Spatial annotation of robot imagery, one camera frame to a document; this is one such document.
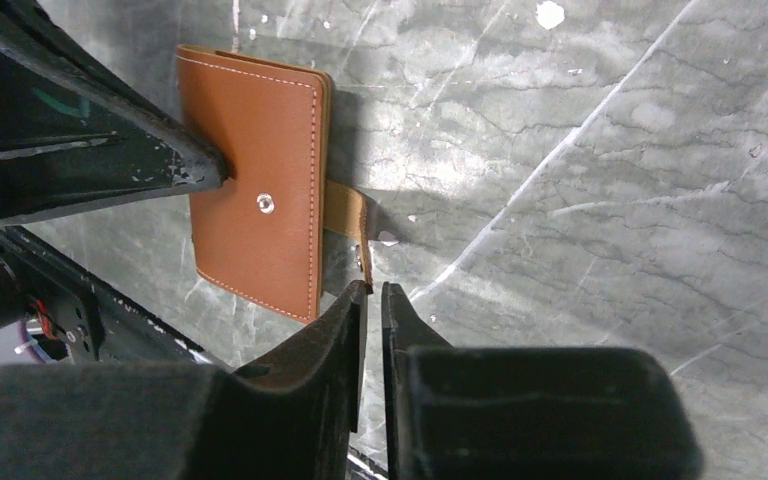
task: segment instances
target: wallet flap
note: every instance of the wallet flap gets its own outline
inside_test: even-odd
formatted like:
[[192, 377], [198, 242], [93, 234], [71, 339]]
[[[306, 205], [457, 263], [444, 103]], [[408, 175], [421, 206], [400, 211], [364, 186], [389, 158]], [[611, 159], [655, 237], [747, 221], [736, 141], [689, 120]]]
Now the wallet flap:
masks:
[[177, 57], [184, 121], [230, 163], [220, 190], [190, 196], [199, 273], [312, 322], [321, 292], [331, 80], [199, 47], [178, 47]]

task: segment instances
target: floor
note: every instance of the floor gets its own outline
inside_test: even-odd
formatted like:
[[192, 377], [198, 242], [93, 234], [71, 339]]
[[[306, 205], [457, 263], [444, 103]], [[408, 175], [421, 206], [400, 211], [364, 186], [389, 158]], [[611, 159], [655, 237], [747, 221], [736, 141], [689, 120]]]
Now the floor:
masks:
[[[398, 240], [377, 282], [457, 345], [652, 353], [706, 478], [768, 479], [768, 1], [555, 2], [40, 3], [173, 114], [177, 43], [328, 72], [329, 176]], [[184, 198], [31, 229], [232, 364], [299, 328], [199, 280]], [[386, 465], [378, 305], [352, 443]]]

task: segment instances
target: brown leather wallet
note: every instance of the brown leather wallet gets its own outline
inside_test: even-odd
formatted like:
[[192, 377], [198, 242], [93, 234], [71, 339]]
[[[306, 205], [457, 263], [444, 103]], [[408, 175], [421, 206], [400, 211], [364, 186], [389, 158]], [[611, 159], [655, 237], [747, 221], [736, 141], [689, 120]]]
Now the brown leather wallet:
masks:
[[190, 195], [199, 274], [310, 323], [327, 228], [359, 242], [371, 291], [365, 198], [325, 179], [330, 77], [203, 47], [179, 46], [177, 57], [185, 124], [229, 161], [221, 189]]

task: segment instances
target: white spot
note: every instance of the white spot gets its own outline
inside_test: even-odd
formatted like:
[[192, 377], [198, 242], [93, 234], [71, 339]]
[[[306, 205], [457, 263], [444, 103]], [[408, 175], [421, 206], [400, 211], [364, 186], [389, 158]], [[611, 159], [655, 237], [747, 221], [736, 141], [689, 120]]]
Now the white spot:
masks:
[[386, 247], [392, 247], [393, 245], [399, 244], [399, 239], [386, 230], [378, 234], [378, 241], [383, 243]]
[[551, 0], [537, 5], [537, 23], [546, 30], [557, 27], [564, 18], [564, 7]]

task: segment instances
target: card holder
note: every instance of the card holder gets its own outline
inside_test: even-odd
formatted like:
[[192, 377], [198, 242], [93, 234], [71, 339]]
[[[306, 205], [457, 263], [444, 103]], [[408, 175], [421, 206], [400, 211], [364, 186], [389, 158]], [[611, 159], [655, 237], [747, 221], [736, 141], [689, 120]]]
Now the card holder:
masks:
[[190, 195], [198, 273], [310, 323], [319, 313], [328, 228], [359, 242], [371, 286], [365, 198], [325, 179], [328, 75], [194, 46], [179, 46], [177, 59], [185, 124], [229, 162], [221, 189]]

